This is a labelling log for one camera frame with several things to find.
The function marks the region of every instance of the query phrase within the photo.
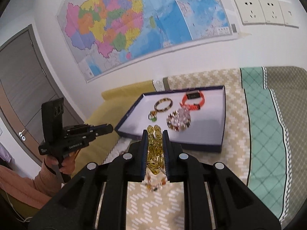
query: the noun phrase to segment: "person's hand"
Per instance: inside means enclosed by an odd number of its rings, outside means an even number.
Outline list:
[[[59,162],[53,156],[46,156],[45,163],[48,167],[52,169],[52,165],[59,165]],[[68,157],[66,157],[63,162],[62,166],[59,170],[63,174],[71,175],[75,170],[75,155],[74,152],[71,152]]]

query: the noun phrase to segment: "map of china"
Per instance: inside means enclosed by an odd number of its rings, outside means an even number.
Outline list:
[[[142,0],[88,0],[68,4],[65,33],[80,50],[93,44],[105,58],[116,49],[127,50],[143,26]]]

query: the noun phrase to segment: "black wristband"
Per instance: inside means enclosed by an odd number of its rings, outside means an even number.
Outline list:
[[[47,168],[52,174],[56,175],[56,172],[54,172],[53,169],[51,169],[50,167],[47,166],[47,164],[46,164],[46,162],[45,162],[45,159],[44,159],[44,164],[45,164],[46,168]]]

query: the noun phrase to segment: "map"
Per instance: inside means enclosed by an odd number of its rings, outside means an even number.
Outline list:
[[[88,82],[182,43],[225,40],[237,33],[227,14],[221,0],[64,0],[57,19]]]

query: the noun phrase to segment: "power outlet panel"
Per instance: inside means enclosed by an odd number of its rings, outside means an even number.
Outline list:
[[[234,0],[243,25],[265,24],[259,0]]]
[[[298,24],[294,17],[294,11],[292,9],[291,3],[279,1],[282,15],[284,17],[285,26],[297,27]]]
[[[267,24],[284,25],[281,8],[277,0],[259,0]]]

